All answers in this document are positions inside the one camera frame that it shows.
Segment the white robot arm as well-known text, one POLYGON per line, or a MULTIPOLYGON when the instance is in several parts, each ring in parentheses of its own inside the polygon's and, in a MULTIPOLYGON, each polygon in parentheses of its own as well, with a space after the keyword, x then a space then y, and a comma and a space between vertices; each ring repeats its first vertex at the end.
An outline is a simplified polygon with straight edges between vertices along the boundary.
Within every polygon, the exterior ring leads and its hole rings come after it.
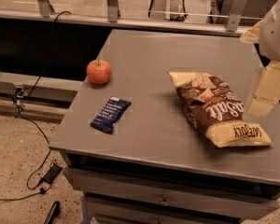
POLYGON ((280 61, 280 0, 240 37, 246 44, 258 44, 259 53, 271 61, 280 61))

